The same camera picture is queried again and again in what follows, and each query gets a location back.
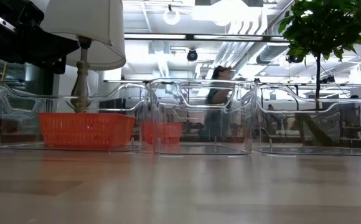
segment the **clear plastic bin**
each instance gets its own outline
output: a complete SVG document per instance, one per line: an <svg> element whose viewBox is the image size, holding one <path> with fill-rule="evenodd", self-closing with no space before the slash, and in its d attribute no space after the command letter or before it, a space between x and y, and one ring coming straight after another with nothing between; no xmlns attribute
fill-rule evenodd
<svg viewBox="0 0 361 224"><path fill-rule="evenodd" d="M0 148L137 151L146 87L119 83L75 113L73 96L37 96L0 84Z"/></svg>
<svg viewBox="0 0 361 224"><path fill-rule="evenodd" d="M250 82L153 80L144 139L161 154L249 154L255 90ZM228 92L223 103L209 102L215 91Z"/></svg>
<svg viewBox="0 0 361 224"><path fill-rule="evenodd" d="M254 150L361 155L361 99L321 98L316 103L278 84L260 86L256 92Z"/></svg>

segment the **wooden floor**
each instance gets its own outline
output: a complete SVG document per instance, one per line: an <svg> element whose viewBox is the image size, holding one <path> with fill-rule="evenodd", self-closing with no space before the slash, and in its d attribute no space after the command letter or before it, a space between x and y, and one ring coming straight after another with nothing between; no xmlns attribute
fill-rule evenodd
<svg viewBox="0 0 361 224"><path fill-rule="evenodd" d="M361 223L361 157L0 151L0 223Z"/></svg>

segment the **lamp base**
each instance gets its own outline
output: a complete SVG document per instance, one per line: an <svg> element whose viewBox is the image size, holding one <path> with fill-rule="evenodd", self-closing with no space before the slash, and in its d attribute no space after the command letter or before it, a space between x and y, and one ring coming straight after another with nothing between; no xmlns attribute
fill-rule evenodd
<svg viewBox="0 0 361 224"><path fill-rule="evenodd" d="M78 37L78 41L81 45L81 60L77 62L77 80L75 81L72 96L77 96L75 99L71 99L71 104L74 106L76 113L86 113L87 108L91 104L89 99L89 86L87 81L89 64L88 48L91 44L91 39L86 37Z"/></svg>

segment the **red basket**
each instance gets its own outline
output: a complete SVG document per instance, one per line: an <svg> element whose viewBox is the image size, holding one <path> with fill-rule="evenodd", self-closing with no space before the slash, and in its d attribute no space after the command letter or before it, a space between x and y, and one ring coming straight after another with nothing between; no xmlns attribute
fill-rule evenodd
<svg viewBox="0 0 361 224"><path fill-rule="evenodd" d="M182 135L182 123L159 123L153 125L152 122L143 124L144 140L153 144L153 133L155 138L160 138L163 144L179 144Z"/></svg>
<svg viewBox="0 0 361 224"><path fill-rule="evenodd" d="M114 147L129 143L136 118L122 114L39 113L46 145Z"/></svg>

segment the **security camera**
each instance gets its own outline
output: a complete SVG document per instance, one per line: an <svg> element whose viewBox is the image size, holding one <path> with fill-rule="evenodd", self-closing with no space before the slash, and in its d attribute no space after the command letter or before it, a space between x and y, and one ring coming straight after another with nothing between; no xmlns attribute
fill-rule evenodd
<svg viewBox="0 0 361 224"><path fill-rule="evenodd" d="M326 83L335 83L335 78L334 76L328 76L327 78L323 78L322 80L320 80L320 83L326 84Z"/></svg>
<svg viewBox="0 0 361 224"><path fill-rule="evenodd" d="M197 60L197 52L195 51L195 49L190 49L189 53L187 53L187 60L190 62L194 62Z"/></svg>
<svg viewBox="0 0 361 224"><path fill-rule="evenodd" d="M302 58L298 58L297 56L295 55L288 55L287 58L286 58L286 61L288 63L301 63L303 61Z"/></svg>

